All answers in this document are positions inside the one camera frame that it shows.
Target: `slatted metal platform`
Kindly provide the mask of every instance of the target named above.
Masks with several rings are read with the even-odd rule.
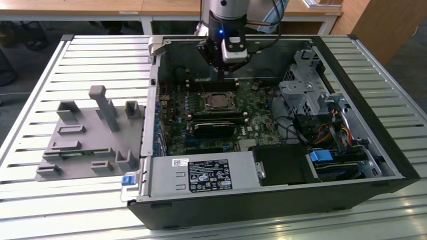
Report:
[[[34,182],[60,100],[94,107],[90,85],[114,106],[146,102],[148,37],[61,41],[0,148],[0,239],[421,239],[427,235],[427,117],[358,41],[322,40],[421,180],[350,210],[150,231],[120,201],[120,176]],[[326,75],[334,91],[334,77]]]

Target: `warning label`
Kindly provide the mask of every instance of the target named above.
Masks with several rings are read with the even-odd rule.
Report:
[[[189,161],[188,185],[192,193],[233,189],[228,159]]]

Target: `black cable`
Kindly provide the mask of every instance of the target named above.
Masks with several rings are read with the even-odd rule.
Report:
[[[201,27],[201,5],[202,5],[202,0],[200,0],[200,16],[198,16],[198,24]]]
[[[256,23],[256,22],[250,21],[248,23],[249,25],[265,26],[264,24],[268,24],[268,26],[273,26],[273,25],[277,25],[281,22],[281,19],[282,19],[284,15],[285,15],[285,9],[284,9],[285,6],[282,4],[282,0],[278,0],[278,1],[280,1],[280,4],[281,4],[282,13],[281,13],[281,16],[280,16],[278,11],[276,11],[277,20],[273,21],[273,22],[260,22],[260,23]]]
[[[269,48],[272,45],[274,45],[276,42],[278,42],[278,39],[280,39],[280,37],[281,37],[281,25],[280,25],[280,22],[281,22],[281,18],[282,18],[282,17],[280,17],[280,13],[278,13],[278,9],[277,9],[274,0],[270,0],[270,2],[272,2],[272,5],[273,5],[274,13],[276,13],[276,15],[277,15],[277,17],[278,17],[277,35],[276,35],[274,39],[273,39],[265,46],[260,46],[260,47],[258,47],[257,51],[261,51],[261,50]],[[282,4],[282,1],[281,1],[281,0],[280,0],[280,3],[281,3],[282,15],[284,15],[284,8],[285,8],[285,7],[284,7],[284,4]]]

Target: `barcode sticker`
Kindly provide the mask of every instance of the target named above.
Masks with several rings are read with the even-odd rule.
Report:
[[[188,165],[188,158],[172,159],[172,167],[181,167]]]
[[[138,14],[137,11],[118,11],[118,14]]]

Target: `gray support post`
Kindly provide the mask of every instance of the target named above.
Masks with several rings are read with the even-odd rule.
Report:
[[[126,101],[124,112],[126,115],[126,119],[140,119],[142,118],[142,114],[140,111],[140,106],[137,101]]]
[[[77,119],[74,117],[74,113],[80,112],[80,109],[74,103],[74,101],[61,101],[56,113],[64,122],[64,124],[76,124]]]
[[[116,109],[113,103],[105,98],[105,87],[102,85],[90,86],[88,91],[88,96],[97,103],[100,113],[105,119],[109,130],[114,133],[118,129],[118,124],[116,121]]]

